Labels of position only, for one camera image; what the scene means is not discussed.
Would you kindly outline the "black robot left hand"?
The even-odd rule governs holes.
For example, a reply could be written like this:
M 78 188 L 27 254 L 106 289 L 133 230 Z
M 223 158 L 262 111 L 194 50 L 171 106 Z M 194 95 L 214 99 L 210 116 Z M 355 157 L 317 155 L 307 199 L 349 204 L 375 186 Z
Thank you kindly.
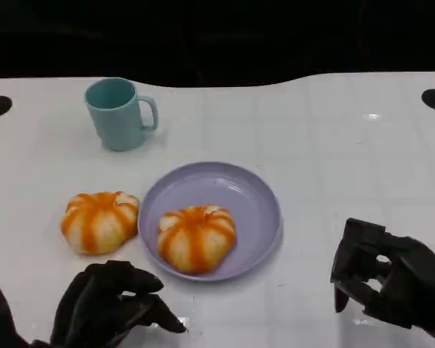
M 136 326 L 186 332 L 157 295 L 164 285 L 128 261 L 90 264 L 64 293 L 54 319 L 52 347 L 117 347 Z

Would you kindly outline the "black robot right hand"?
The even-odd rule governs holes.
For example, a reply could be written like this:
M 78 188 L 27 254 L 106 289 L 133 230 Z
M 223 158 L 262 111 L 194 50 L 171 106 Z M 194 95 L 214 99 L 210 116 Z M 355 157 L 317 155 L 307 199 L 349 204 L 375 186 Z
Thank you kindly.
M 435 338 L 435 253 L 422 242 L 350 217 L 330 282 L 336 312 L 353 299 L 369 317 Z

